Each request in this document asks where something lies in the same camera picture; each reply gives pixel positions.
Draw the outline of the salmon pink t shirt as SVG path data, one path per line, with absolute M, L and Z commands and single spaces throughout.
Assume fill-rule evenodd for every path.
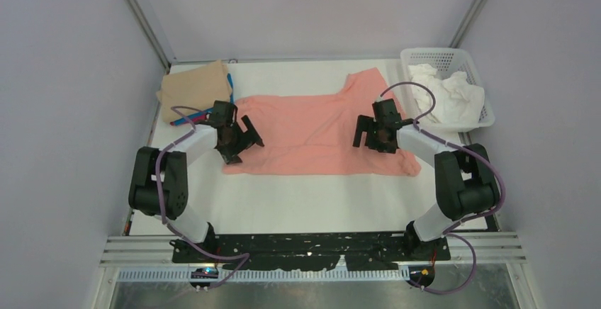
M 376 68 L 349 74 L 336 94 L 248 96 L 236 103 L 248 116 L 264 146 L 240 153 L 241 163 L 225 165 L 224 174 L 417 176 L 415 156 L 353 147 L 356 121 L 370 116 L 371 104 L 387 87 Z

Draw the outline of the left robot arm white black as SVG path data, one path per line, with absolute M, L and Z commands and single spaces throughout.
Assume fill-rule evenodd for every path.
M 190 245 L 200 262 L 218 256 L 214 227 L 189 205 L 188 167 L 204 154 L 216 151 L 224 163 L 239 164 L 240 153 L 263 139 L 248 116 L 237 117 L 229 101 L 216 101 L 203 120 L 184 116 L 190 131 L 163 148 L 141 147 L 135 157 L 128 203 L 134 210 L 158 219 L 163 226 Z

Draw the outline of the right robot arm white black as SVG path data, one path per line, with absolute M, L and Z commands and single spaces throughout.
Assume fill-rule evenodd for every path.
M 353 146 L 393 154 L 406 150 L 434 170 L 436 203 L 406 226 L 403 250 L 424 259 L 461 223 L 486 216 L 502 203 L 500 182 L 484 146 L 459 146 L 402 119 L 391 99 L 376 101 L 373 115 L 356 121 Z

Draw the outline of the folded blue t shirt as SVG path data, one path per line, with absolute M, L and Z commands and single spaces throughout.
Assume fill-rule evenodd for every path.
M 231 73 L 227 73 L 226 74 L 226 78 L 230 87 L 230 101 L 234 101 L 234 87 L 233 87 L 233 80 L 232 80 L 232 76 Z M 196 113 L 208 113 L 207 118 L 209 117 L 210 113 L 212 111 L 212 108 L 208 108 L 206 110 L 202 110 Z

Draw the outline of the white t shirt in basket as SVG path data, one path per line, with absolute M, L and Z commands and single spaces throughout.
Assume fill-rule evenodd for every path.
M 422 87 L 412 85 L 411 91 L 419 113 L 432 108 L 427 115 L 433 123 L 476 125 L 485 103 L 484 88 L 469 84 L 466 72 L 457 71 L 447 79 L 437 77 L 438 70 L 430 64 L 408 66 L 410 81 L 425 86 L 434 95 L 433 101 Z

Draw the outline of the white plastic laundry basket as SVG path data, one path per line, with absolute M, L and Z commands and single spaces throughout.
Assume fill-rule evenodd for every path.
M 404 49 L 400 53 L 400 66 L 404 74 L 404 81 L 410 81 L 408 66 L 417 64 L 430 64 L 438 70 L 437 77 L 447 79 L 457 71 L 466 72 L 468 75 L 467 81 L 469 84 L 474 84 L 484 87 L 481 77 L 477 72 L 474 62 L 469 53 L 462 49 L 454 49 L 447 47 L 416 47 Z M 406 115 L 416 119 L 422 113 L 419 113 L 417 103 L 411 91 L 412 85 L 401 86 L 402 97 L 400 105 Z M 495 122 L 492 108 L 488 99 L 485 97 L 484 107 L 482 108 L 479 122 L 476 125 L 445 125 L 441 123 L 433 123 L 427 116 L 418 120 L 421 126 L 427 129 L 436 131 L 448 131 L 455 133 L 467 133 L 476 128 L 490 127 Z

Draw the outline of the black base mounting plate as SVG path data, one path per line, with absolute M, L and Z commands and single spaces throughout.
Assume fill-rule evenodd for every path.
M 339 232 L 304 234 L 214 235 L 201 254 L 182 239 L 170 241 L 176 264 L 202 264 L 234 269 L 231 258 L 248 253 L 242 269 L 252 271 L 329 271 L 343 261 L 352 271 L 392 270 L 398 262 L 446 262 L 445 239 L 419 243 L 403 232 Z

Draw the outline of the aluminium frame rail front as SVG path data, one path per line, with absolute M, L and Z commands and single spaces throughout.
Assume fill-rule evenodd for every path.
M 525 264 L 527 257 L 514 232 L 460 232 L 473 246 L 480 264 Z M 99 265 L 166 266 L 172 264 L 173 235 L 111 236 L 106 240 Z

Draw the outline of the right aluminium corner post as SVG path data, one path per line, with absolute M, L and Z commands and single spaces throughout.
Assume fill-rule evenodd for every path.
M 456 32 L 449 43 L 450 48 L 459 48 L 461 44 L 465 40 L 468 32 L 473 27 L 476 22 L 477 17 L 484 9 L 488 0 L 472 0 L 470 6 L 465 13 L 464 17 L 461 19 L 461 22 L 456 29 Z

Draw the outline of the aluminium corner post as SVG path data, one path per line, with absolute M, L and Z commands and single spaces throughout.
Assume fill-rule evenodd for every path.
M 125 0 L 125 2 L 132 11 L 143 35 L 157 55 L 159 62 L 164 70 L 168 72 L 171 65 L 176 61 L 176 56 L 159 24 L 150 0 Z
M 465 13 L 464 17 L 461 19 L 461 22 L 456 29 L 456 32 L 449 43 L 450 48 L 459 48 L 461 44 L 465 40 L 468 32 L 473 27 L 476 22 L 477 17 L 484 9 L 488 0 L 472 0 L 470 6 Z

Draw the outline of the left aluminium corner post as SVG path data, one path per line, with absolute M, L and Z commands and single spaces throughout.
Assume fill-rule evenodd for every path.
M 125 2 L 132 11 L 143 35 L 157 55 L 159 62 L 164 70 L 168 72 L 171 65 L 176 61 L 176 56 L 159 24 L 150 0 L 125 0 Z

